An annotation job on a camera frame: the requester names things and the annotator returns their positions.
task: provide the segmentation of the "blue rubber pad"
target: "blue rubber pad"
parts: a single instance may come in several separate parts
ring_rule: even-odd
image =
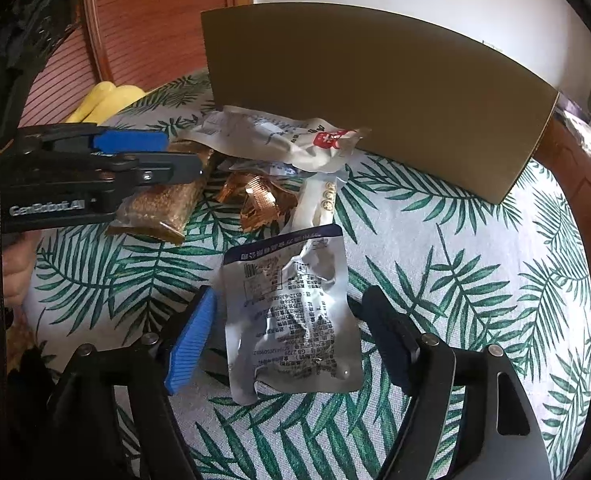
[[[217,297],[213,289],[208,288],[170,351],[168,373],[164,380],[169,394],[175,395],[191,380],[211,332],[216,308]]]
[[[131,152],[166,152],[168,135],[164,132],[147,132],[145,130],[107,130],[94,137],[93,147],[108,155]]]

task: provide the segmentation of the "brown cardboard panel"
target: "brown cardboard panel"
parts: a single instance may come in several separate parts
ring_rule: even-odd
[[[255,4],[202,14],[218,105],[343,128],[359,147],[499,203],[535,149],[557,92],[445,28],[335,4]]]

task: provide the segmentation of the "metal pin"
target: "metal pin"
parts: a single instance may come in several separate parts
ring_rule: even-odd
[[[95,346],[91,343],[85,343],[83,345],[78,346],[78,349],[75,353],[79,356],[86,357],[87,355],[91,354],[95,350]]]
[[[429,332],[422,334],[421,340],[422,343],[428,346],[435,346],[440,343],[438,336]]]
[[[143,345],[155,345],[160,340],[160,336],[155,332],[147,332],[143,334],[140,341]]]
[[[493,356],[493,357],[502,357],[504,355],[504,350],[502,350],[502,347],[500,345],[489,345],[489,353]]]

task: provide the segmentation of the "red logo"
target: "red logo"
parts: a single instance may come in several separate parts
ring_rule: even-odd
[[[325,148],[327,150],[329,148],[335,148],[336,150],[339,150],[338,139],[346,135],[350,131],[351,130],[338,130],[337,132],[320,132],[315,136],[315,139],[313,139],[313,145],[319,148]]]

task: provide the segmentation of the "tablecloth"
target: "tablecloth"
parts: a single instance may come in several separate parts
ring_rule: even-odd
[[[181,77],[112,118],[171,137],[214,108],[206,72]],[[371,284],[421,330],[452,346],[495,342],[509,355],[540,422],[554,478],[573,456],[591,398],[591,280],[575,220],[553,175],[534,160],[500,205],[382,156],[357,151],[337,201],[349,295]],[[243,234],[239,210],[214,201],[215,172],[180,247],[107,237],[105,225],[46,233],[25,303],[54,377],[73,351],[130,344],[159,330],[196,288],[221,291],[224,252],[278,232]],[[253,406],[230,398],[224,301],[192,384],[172,398],[182,433],[208,479],[374,478],[408,405],[361,327],[364,385],[352,394],[263,390]],[[450,463],[462,410],[454,390],[432,475]],[[128,400],[120,424],[138,467]]]

